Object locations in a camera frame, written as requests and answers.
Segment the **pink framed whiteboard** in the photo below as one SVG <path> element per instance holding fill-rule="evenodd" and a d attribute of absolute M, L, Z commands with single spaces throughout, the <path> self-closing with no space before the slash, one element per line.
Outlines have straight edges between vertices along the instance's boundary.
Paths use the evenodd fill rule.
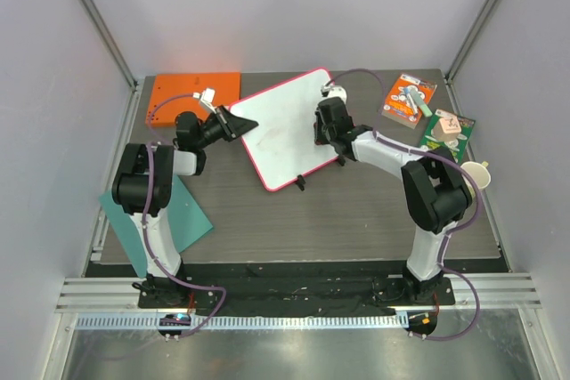
<path fill-rule="evenodd" d="M 230 106 L 234 116 L 258 122 L 242 143 L 266 190 L 280 190 L 337 159 L 330 145 L 314 142 L 315 110 L 330 80 L 327 69 L 311 70 Z"/>

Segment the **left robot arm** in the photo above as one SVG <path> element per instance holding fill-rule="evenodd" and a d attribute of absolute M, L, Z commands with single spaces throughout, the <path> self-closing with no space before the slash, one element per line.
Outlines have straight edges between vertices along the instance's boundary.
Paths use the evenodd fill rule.
<path fill-rule="evenodd" d="M 158 290 L 169 307 L 183 306 L 190 295 L 185 269 L 167 217 L 175 175 L 200 175 L 206 147 L 220 140 L 235 141 L 256 129 L 258 122 L 215 107 L 201 120 L 186 111 L 175 120 L 171 144 L 128 143 L 111 186 L 114 203 L 134 224 L 146 259 L 146 284 Z"/>

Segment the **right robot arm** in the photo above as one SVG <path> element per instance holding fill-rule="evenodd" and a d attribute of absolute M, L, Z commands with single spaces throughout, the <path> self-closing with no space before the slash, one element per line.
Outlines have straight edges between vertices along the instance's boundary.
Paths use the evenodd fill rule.
<path fill-rule="evenodd" d="M 439 286 L 444 251 L 473 198 L 461 168 L 446 148 L 422 151 L 390 140 L 367 125 L 355 125 L 346 103 L 324 97 L 315 111 L 314 139 L 341 158 L 375 166 L 402 180 L 408 213 L 416 225 L 403 267 L 403 296 L 424 303 Z"/>

